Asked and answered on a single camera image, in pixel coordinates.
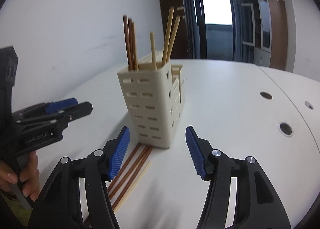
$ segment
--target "white wall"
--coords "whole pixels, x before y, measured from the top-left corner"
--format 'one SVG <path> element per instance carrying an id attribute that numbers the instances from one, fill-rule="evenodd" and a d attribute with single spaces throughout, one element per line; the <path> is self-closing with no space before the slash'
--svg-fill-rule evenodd
<path id="1" fill-rule="evenodd" d="M 313 0 L 286 0 L 288 26 L 293 29 L 292 15 L 295 19 L 295 60 L 293 73 L 320 82 L 320 11 Z"/>
<path id="2" fill-rule="evenodd" d="M 284 0 L 284 5 L 287 13 L 288 24 L 288 51 L 285 70 L 292 73 L 296 54 L 296 21 L 292 0 Z"/>
<path id="3" fill-rule="evenodd" d="M 150 31 L 163 47 L 159 0 L 6 0 L 0 47 L 13 45 L 19 58 L 12 109 L 59 100 L 126 62 L 123 14 L 136 23 L 139 57 L 150 53 Z"/>

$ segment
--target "silver screw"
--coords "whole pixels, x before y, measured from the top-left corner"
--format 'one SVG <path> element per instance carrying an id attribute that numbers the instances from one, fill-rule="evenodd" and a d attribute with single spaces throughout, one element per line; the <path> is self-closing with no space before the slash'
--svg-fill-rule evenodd
<path id="1" fill-rule="evenodd" d="M 248 161 L 249 163 L 255 163 L 255 162 L 256 162 L 256 160 L 255 160 L 254 157 L 248 157 L 248 158 L 247 158 L 247 161 Z"/>
<path id="2" fill-rule="evenodd" d="M 220 156 L 220 155 L 221 155 L 221 151 L 219 151 L 219 150 L 213 150 L 213 151 L 212 151 L 212 154 L 215 155 L 215 156 Z"/>
<path id="3" fill-rule="evenodd" d="M 60 162 L 61 162 L 62 164 L 66 164 L 68 161 L 69 161 L 68 157 L 63 157 L 63 158 L 60 160 Z"/>
<path id="4" fill-rule="evenodd" d="M 103 154 L 103 151 L 102 151 L 102 150 L 96 150 L 96 151 L 94 152 L 94 155 L 97 156 L 97 157 L 101 156 L 102 154 Z"/>

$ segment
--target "white table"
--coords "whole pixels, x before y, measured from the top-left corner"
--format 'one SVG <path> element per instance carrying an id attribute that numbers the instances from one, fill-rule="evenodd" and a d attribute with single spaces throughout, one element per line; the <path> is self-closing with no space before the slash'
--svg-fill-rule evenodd
<path id="1" fill-rule="evenodd" d="M 254 156 L 276 189 L 292 228 L 297 225 L 319 193 L 320 154 L 309 130 L 312 125 L 319 126 L 319 115 L 303 119 L 292 103 L 296 95 L 289 99 L 282 91 L 287 85 L 280 85 L 281 90 L 270 79 L 273 73 L 269 77 L 256 65 L 210 60 L 172 63 L 184 65 L 186 93 L 175 141 L 168 150 L 152 151 L 150 168 L 116 213 L 121 229 L 196 228 L 209 182 L 203 182 L 194 169 L 185 142 L 189 125 L 193 125 L 199 137 L 229 157 Z M 124 125 L 131 131 L 127 153 L 132 151 L 137 137 L 116 74 L 123 67 L 108 69 L 65 97 L 89 101 L 93 111 L 90 116 L 69 123 L 62 141 L 38 150 L 42 186 L 61 157 L 86 157 L 115 138 Z M 319 83 L 304 79 L 296 84 L 296 89 L 306 86 L 316 89 Z M 273 99 L 263 98 L 262 91 Z M 313 104 L 316 112 L 320 95 L 310 98 L 305 100 Z M 292 137 L 280 133 L 281 121 L 293 128 Z M 82 211 L 86 217 L 84 195 L 81 184 Z M 233 193 L 230 203 L 235 201 L 234 197 Z"/>

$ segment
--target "light wooden chopstick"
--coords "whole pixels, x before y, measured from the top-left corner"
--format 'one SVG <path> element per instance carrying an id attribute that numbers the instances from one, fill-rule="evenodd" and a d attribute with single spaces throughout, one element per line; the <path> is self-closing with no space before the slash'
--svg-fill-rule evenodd
<path id="1" fill-rule="evenodd" d="M 151 165 L 151 161 L 148 162 L 148 164 L 145 166 L 145 168 L 143 169 L 143 171 L 141 172 L 141 174 L 138 176 L 138 178 L 135 180 L 135 182 L 129 187 L 128 191 L 124 194 L 123 198 L 119 201 L 119 203 L 116 205 L 115 209 L 113 210 L 114 213 L 116 213 L 120 207 L 122 206 L 122 204 L 126 201 L 126 199 L 129 197 L 129 195 L 131 194 L 131 192 L 134 190 L 134 188 L 136 187 L 136 185 L 139 183 L 139 181 L 141 180 L 141 178 L 143 177 L 143 175 L 145 174 L 145 172 L 148 170 L 148 168 Z"/>
<path id="2" fill-rule="evenodd" d="M 118 175 L 113 179 L 113 181 L 110 183 L 110 185 L 108 186 L 108 193 L 111 191 L 111 189 L 113 188 L 113 186 L 115 185 L 115 183 L 118 181 L 118 179 L 120 178 L 120 176 L 122 175 L 122 173 L 124 172 L 124 170 L 126 169 L 126 167 L 128 166 L 128 164 L 130 163 L 130 161 L 132 160 L 133 156 L 136 154 L 137 150 L 140 148 L 141 143 L 139 142 L 135 148 L 133 149 L 133 151 L 130 153 L 129 157 L 127 158 L 127 160 L 124 162 L 123 166 L 121 167 Z"/>
<path id="3" fill-rule="evenodd" d="M 162 66 L 166 63 L 166 59 L 167 59 L 168 46 L 169 46 L 170 33 L 171 33 L 171 25 L 172 25 L 172 19 L 173 19 L 173 12 L 174 12 L 174 7 L 171 6 L 169 9 L 167 29 L 165 32 L 164 48 L 163 48 L 163 54 L 162 54 Z"/>
<path id="4" fill-rule="evenodd" d="M 133 64 L 131 59 L 130 42 L 129 42 L 128 18 L 126 15 L 123 16 L 123 26 L 124 26 L 125 48 L 127 50 L 127 57 L 128 57 L 128 69 L 132 70 Z"/>
<path id="5" fill-rule="evenodd" d="M 143 156 L 143 158 L 142 158 L 141 162 L 139 163 L 137 169 L 134 171 L 134 173 L 130 177 L 128 183 L 124 186 L 124 188 L 121 191 L 120 195 L 117 197 L 116 201 L 113 203 L 112 209 L 114 209 L 117 206 L 117 204 L 121 201 L 121 199 L 123 198 L 124 194 L 127 192 L 128 188 L 130 187 L 130 185 L 134 181 L 135 177 L 137 176 L 137 174 L 141 170 L 142 166 L 146 162 L 147 158 L 149 157 L 149 155 L 150 155 L 150 153 L 151 153 L 151 151 L 153 149 L 153 146 L 147 146 L 147 147 L 148 147 L 148 150 L 146 151 L 145 155 Z"/>
<path id="6" fill-rule="evenodd" d="M 140 155 L 138 156 L 138 158 L 135 160 L 135 162 L 132 164 L 132 166 L 129 168 L 128 172 L 124 175 L 124 177 L 120 180 L 120 182 L 116 185 L 116 187 L 114 188 L 114 190 L 112 190 L 109 194 L 109 198 L 113 198 L 114 195 L 117 193 L 117 191 L 121 188 L 121 186 L 123 185 L 123 183 L 127 180 L 127 178 L 130 176 L 130 174 L 133 172 L 133 170 L 136 168 L 136 166 L 138 165 L 138 163 L 140 162 L 141 159 L 143 159 L 145 153 L 148 150 L 148 146 L 146 146 L 142 152 L 140 153 Z"/>
<path id="7" fill-rule="evenodd" d="M 155 44 L 155 34 L 153 32 L 150 32 L 150 43 L 151 43 L 152 67 L 154 70 L 156 70 L 157 69 L 156 44 Z"/>
<path id="8" fill-rule="evenodd" d="M 136 29 L 134 27 L 134 22 L 132 22 L 131 29 L 132 29 L 132 51 L 133 51 L 134 69 L 139 70 L 138 57 L 137 57 Z"/>
<path id="9" fill-rule="evenodd" d="M 175 40 L 175 38 L 176 38 L 177 30 L 178 30 L 178 27 L 179 27 L 179 22 L 180 22 L 180 16 L 178 15 L 178 16 L 176 17 L 176 21 L 175 21 L 175 23 L 174 23 L 173 30 L 172 30 L 172 34 L 171 34 L 171 37 L 170 37 L 170 42 L 169 42 L 169 47 L 168 47 L 168 53 L 167 53 L 166 62 L 169 61 L 170 56 L 171 56 L 171 52 L 172 52 L 174 40 Z"/>

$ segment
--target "finger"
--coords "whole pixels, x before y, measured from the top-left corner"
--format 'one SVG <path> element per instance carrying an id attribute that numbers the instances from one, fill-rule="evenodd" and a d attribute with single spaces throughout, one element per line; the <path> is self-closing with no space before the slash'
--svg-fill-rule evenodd
<path id="1" fill-rule="evenodd" d="M 16 184 L 18 182 L 17 175 L 3 161 L 0 161 L 0 178 L 4 179 L 7 182 L 13 183 L 13 184 Z"/>
<path id="2" fill-rule="evenodd" d="M 25 197 L 36 191 L 39 184 L 39 171 L 37 170 L 36 175 L 29 179 L 22 187 L 22 193 Z"/>
<path id="3" fill-rule="evenodd" d="M 34 202 L 34 201 L 36 201 L 36 199 L 38 198 L 39 195 L 40 195 L 40 185 L 38 183 L 36 190 L 33 193 L 31 193 L 30 198 Z"/>
<path id="4" fill-rule="evenodd" d="M 34 177 L 38 170 L 38 156 L 35 152 L 29 154 L 29 161 L 27 165 L 20 172 L 20 181 L 25 182 Z"/>
<path id="5" fill-rule="evenodd" d="M 5 192 L 11 191 L 9 183 L 2 178 L 0 178 L 0 189 L 2 189 Z"/>

